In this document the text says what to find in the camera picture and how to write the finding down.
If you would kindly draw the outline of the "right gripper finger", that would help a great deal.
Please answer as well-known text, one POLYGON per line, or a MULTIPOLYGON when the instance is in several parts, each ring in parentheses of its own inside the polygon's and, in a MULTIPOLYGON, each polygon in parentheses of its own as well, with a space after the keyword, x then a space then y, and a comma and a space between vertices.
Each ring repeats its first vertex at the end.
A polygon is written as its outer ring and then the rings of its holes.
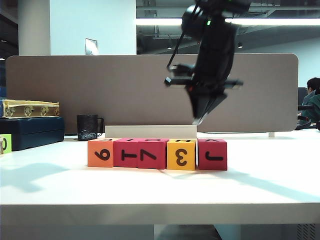
POLYGON ((195 91, 189 91, 188 96, 192 106, 193 124, 200 124, 206 116, 208 105, 208 96, 199 94, 195 91))
POLYGON ((203 108, 197 115, 197 124, 200 125, 203 122, 203 120, 226 98, 226 94, 219 94, 217 97, 202 97, 199 100, 199 104, 203 105, 203 108))

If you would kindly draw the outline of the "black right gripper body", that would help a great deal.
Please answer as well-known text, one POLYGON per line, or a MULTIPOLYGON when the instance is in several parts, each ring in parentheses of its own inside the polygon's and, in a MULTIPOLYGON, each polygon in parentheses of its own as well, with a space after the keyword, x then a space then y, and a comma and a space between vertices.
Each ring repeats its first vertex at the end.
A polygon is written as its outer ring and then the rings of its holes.
POLYGON ((196 90, 204 90, 216 95, 224 93, 225 89, 239 89, 244 85, 244 82, 239 79, 228 78, 223 83, 205 85, 204 83, 196 82, 192 77, 166 77, 164 84, 167 87, 184 87, 189 93, 195 93, 196 90))

